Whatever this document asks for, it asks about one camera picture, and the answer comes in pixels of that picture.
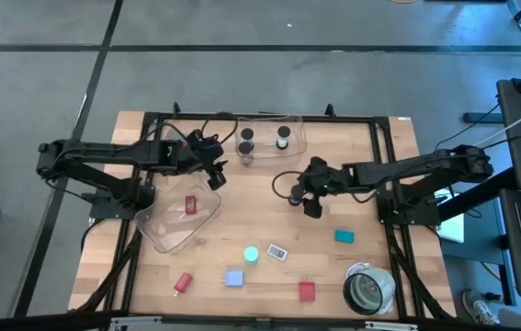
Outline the black spice bottle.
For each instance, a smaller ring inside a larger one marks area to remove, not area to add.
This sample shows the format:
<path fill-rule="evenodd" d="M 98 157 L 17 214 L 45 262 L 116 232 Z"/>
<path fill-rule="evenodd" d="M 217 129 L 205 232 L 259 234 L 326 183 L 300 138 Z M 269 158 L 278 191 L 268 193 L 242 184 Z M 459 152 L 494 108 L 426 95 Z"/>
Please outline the black spice bottle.
<path fill-rule="evenodd" d="M 293 186 L 290 190 L 288 202 L 291 206 L 299 206 L 305 200 L 304 196 L 306 194 L 304 186 L 302 184 L 297 184 Z"/>

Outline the large clear plastic tray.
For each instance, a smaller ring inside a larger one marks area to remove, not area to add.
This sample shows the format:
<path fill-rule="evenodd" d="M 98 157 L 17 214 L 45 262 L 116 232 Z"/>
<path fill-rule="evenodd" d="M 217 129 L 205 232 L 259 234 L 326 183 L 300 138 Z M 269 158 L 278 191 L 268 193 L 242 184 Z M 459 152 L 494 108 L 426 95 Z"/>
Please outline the large clear plastic tray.
<path fill-rule="evenodd" d="M 162 254 L 181 250 L 220 214 L 221 197 L 207 185 L 206 175 L 156 176 L 153 203 L 138 211 L 134 222 L 144 238 Z M 197 213 L 185 214 L 185 196 L 197 197 Z"/>

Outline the small white digital thermometer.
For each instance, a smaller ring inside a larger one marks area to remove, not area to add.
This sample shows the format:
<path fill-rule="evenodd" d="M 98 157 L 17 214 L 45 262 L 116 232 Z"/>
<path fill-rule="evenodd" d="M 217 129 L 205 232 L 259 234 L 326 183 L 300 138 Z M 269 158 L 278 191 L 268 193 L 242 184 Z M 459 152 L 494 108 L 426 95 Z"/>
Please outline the small white digital thermometer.
<path fill-rule="evenodd" d="M 285 250 L 284 248 L 281 248 L 277 245 L 274 245 L 274 244 L 269 245 L 266 253 L 270 257 L 273 257 L 274 259 L 281 261 L 281 262 L 284 262 L 289 254 L 289 252 L 287 250 Z"/>

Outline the red plug charger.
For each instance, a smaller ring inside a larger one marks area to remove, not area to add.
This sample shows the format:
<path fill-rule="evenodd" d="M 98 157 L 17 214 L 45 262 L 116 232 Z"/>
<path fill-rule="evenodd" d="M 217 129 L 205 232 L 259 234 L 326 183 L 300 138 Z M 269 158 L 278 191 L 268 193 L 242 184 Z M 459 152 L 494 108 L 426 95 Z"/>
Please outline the red plug charger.
<path fill-rule="evenodd" d="M 300 302 L 315 301 L 315 283 L 310 279 L 299 281 L 299 300 Z"/>

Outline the clear plastic hourglass tray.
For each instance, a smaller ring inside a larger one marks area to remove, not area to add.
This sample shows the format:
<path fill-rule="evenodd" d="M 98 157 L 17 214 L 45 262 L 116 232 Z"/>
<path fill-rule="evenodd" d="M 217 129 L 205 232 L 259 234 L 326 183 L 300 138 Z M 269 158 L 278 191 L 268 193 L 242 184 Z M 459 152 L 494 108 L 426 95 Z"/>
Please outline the clear plastic hourglass tray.
<path fill-rule="evenodd" d="M 238 128 L 235 133 L 235 152 L 239 159 L 240 155 L 238 153 L 238 145 L 241 142 L 244 142 L 240 136 L 241 130 L 244 128 L 251 128 L 254 131 L 253 140 L 248 141 L 254 145 L 254 161 L 249 166 L 272 166 L 295 163 L 307 150 L 306 134 L 302 116 L 284 115 L 279 117 L 256 119 L 240 117 L 237 122 Z M 289 126 L 290 136 L 288 148 L 281 150 L 276 146 L 278 138 L 277 129 L 283 125 Z"/>

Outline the white paper sheet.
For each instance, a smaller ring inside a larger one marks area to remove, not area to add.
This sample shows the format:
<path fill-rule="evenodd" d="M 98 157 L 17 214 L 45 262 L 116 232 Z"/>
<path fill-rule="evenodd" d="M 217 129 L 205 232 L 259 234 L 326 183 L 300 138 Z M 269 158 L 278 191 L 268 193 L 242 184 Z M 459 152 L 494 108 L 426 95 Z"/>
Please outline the white paper sheet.
<path fill-rule="evenodd" d="M 452 194 L 448 188 L 442 188 L 435 192 L 436 198 L 446 198 L 442 202 L 447 202 L 452 198 Z M 448 241 L 463 244 L 464 243 L 464 214 L 457 215 L 443 221 L 440 225 L 435 226 L 436 233 Z"/>

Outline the black diagonal pole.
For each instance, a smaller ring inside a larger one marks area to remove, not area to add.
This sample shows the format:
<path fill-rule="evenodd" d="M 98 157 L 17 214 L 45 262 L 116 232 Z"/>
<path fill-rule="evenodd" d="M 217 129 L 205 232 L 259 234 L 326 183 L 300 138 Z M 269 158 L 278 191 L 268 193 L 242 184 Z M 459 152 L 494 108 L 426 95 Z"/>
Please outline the black diagonal pole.
<path fill-rule="evenodd" d="M 492 200 L 497 197 L 501 189 L 517 189 L 515 170 L 512 167 L 440 204 L 438 207 L 439 219 L 441 221 L 451 219 Z"/>

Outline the grey blue side table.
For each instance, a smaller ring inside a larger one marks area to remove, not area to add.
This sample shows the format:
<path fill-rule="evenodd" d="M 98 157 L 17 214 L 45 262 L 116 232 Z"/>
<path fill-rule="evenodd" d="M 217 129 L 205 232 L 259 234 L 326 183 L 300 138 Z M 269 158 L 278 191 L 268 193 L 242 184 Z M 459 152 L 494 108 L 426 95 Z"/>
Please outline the grey blue side table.
<path fill-rule="evenodd" d="M 495 265 L 501 301 L 516 306 L 515 277 L 498 199 L 484 202 L 464 214 L 464 243 L 441 238 L 445 256 Z"/>

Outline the black desk foot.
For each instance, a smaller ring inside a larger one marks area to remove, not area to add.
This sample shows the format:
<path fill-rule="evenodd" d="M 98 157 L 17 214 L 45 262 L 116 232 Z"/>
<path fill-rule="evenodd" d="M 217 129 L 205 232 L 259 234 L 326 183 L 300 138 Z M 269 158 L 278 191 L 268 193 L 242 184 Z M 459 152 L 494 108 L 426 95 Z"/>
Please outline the black desk foot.
<path fill-rule="evenodd" d="M 462 116 L 465 123 L 502 124 L 504 122 L 501 113 L 466 112 Z"/>

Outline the person's shoe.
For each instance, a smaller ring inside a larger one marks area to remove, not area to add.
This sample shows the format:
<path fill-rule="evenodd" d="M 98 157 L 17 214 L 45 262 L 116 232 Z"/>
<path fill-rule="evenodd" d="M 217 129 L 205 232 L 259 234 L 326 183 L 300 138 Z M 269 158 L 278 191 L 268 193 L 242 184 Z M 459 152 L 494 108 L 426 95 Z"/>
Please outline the person's shoe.
<path fill-rule="evenodd" d="M 487 305 L 481 295 L 474 290 L 466 290 L 461 294 L 462 305 L 472 320 L 483 325 L 499 325 L 498 316 Z"/>

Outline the black crossbeam with brackets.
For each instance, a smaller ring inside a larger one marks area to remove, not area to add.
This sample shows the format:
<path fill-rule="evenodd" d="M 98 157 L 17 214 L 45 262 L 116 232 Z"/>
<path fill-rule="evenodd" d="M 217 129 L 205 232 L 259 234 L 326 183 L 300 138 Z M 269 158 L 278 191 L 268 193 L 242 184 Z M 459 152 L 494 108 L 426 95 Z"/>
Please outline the black crossbeam with brackets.
<path fill-rule="evenodd" d="M 71 312 L 36 316 L 19 316 L 0 319 L 0 331 L 83 331 L 109 326 L 129 326 L 138 323 L 159 325 L 236 325 L 259 329 L 273 327 L 344 327 L 352 329 L 379 329 L 387 331 L 521 331 L 521 322 L 509 325 L 481 325 L 461 319 L 432 319 L 416 316 L 390 320 L 366 317 L 364 319 L 233 317 L 180 314 L 136 314 L 123 310 L 103 312 Z"/>

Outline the black aluminium table frame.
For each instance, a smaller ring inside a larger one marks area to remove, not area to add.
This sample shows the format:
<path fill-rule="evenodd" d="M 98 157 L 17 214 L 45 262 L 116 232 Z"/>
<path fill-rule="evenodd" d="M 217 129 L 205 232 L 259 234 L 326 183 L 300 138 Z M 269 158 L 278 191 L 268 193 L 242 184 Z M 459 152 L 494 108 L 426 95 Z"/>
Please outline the black aluminium table frame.
<path fill-rule="evenodd" d="M 133 143 L 143 125 L 172 122 L 182 132 L 200 128 L 209 114 L 121 111 L 113 143 Z M 307 152 L 340 166 L 356 160 L 386 162 L 391 143 L 397 158 L 419 154 L 410 118 L 305 116 L 303 126 Z M 305 216 L 302 207 L 279 201 L 270 188 L 283 165 L 246 167 L 236 157 L 234 139 L 224 144 L 229 163 L 224 168 L 227 184 L 217 192 L 222 205 L 219 217 L 178 253 L 161 254 L 149 240 L 142 239 L 137 267 L 125 267 L 112 292 L 109 310 L 126 309 L 131 315 L 162 316 L 169 324 L 260 324 L 271 327 L 325 325 L 362 327 L 363 321 L 399 320 L 399 308 L 384 315 L 362 316 L 353 312 L 342 294 L 345 272 L 358 261 L 391 270 L 386 232 L 379 222 L 376 203 L 358 204 L 351 197 L 330 197 L 322 204 L 320 220 Z M 87 235 L 68 308 L 78 308 L 96 290 L 111 270 L 121 221 L 106 219 Z M 334 230 L 355 232 L 354 244 L 338 243 Z M 410 227 L 413 258 L 418 276 L 441 307 L 456 316 L 439 238 L 423 226 Z M 285 262 L 261 253 L 256 265 L 244 263 L 247 245 L 264 248 L 274 243 L 289 251 Z M 222 285 L 227 269 L 242 269 L 244 285 Z M 174 296 L 174 284 L 183 272 L 194 277 L 187 291 Z M 315 301 L 300 302 L 299 282 L 315 283 Z"/>

